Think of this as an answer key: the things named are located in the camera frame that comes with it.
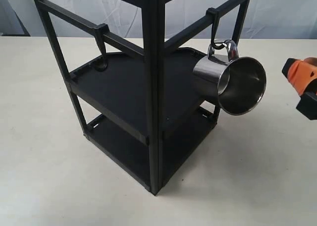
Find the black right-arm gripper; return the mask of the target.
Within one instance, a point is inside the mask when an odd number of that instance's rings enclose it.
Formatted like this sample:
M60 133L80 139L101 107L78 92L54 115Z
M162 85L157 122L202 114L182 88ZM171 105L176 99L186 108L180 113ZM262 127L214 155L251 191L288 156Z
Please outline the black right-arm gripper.
M282 74L300 97L296 109L309 120L317 119L317 58L289 58Z

